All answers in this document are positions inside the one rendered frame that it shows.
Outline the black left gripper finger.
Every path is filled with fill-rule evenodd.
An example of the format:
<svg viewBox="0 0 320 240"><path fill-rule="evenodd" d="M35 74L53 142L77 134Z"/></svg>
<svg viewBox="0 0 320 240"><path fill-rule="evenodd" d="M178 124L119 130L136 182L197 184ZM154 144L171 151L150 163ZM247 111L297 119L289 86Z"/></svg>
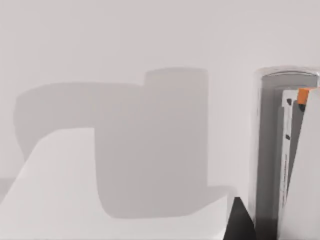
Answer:
<svg viewBox="0 0 320 240"><path fill-rule="evenodd" d="M253 220L238 196L233 200L223 240L257 240Z"/></svg>

